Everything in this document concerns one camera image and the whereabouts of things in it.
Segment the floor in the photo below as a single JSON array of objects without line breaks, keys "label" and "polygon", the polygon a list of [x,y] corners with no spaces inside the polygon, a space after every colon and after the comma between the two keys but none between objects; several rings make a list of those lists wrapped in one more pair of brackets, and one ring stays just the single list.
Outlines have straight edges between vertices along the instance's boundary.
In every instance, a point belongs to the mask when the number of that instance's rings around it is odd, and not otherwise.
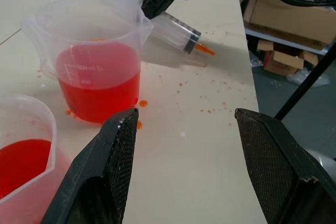
[{"label": "floor", "polygon": [[[331,83],[311,88],[283,119],[283,123],[303,147],[336,157],[336,62],[325,72]],[[275,116],[297,85],[285,77],[253,68],[259,110]]]}]

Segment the syringe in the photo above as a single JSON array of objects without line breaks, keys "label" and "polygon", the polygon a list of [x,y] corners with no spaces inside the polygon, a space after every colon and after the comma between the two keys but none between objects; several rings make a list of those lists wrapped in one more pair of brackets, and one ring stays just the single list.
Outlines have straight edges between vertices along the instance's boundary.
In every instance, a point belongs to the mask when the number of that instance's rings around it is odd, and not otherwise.
[{"label": "syringe", "polygon": [[[133,0],[133,3],[141,6],[143,0]],[[188,54],[195,48],[211,56],[214,52],[204,45],[198,43],[201,32],[183,23],[172,15],[163,12],[161,15],[151,19],[154,26],[151,35],[164,41]]]}]

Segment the red liquid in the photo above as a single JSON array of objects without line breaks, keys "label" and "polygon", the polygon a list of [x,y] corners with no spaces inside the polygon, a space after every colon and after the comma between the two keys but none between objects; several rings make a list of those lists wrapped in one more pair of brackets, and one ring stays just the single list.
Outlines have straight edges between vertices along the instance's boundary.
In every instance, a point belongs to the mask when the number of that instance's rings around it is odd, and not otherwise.
[{"label": "red liquid", "polygon": [[72,46],[58,57],[56,71],[70,110],[83,120],[102,123],[138,102],[140,60],[125,44]]},{"label": "red liquid", "polygon": [[51,142],[29,139],[0,150],[0,199],[45,171]]}]

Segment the plastic measuring cup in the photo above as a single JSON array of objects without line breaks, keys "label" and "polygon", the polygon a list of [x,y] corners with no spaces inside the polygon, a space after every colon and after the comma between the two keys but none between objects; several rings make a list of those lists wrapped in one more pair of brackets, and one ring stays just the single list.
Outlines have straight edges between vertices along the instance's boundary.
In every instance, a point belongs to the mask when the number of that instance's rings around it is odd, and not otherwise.
[{"label": "plastic measuring cup", "polygon": [[44,103],[0,97],[0,223],[40,223],[69,164]]},{"label": "plastic measuring cup", "polygon": [[54,0],[22,30],[79,118],[102,123],[137,103],[139,53],[152,24],[133,1]]}]

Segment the orange syringe tip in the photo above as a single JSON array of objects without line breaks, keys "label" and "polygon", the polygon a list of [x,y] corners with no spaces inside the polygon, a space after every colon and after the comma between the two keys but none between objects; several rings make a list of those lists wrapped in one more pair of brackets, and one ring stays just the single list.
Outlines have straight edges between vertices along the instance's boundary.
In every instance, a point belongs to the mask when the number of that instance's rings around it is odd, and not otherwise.
[{"label": "orange syringe tip", "polygon": [[202,51],[208,55],[214,56],[215,52],[211,51],[210,49],[208,49],[206,46],[203,46],[202,44],[197,43],[195,48],[199,51]]}]

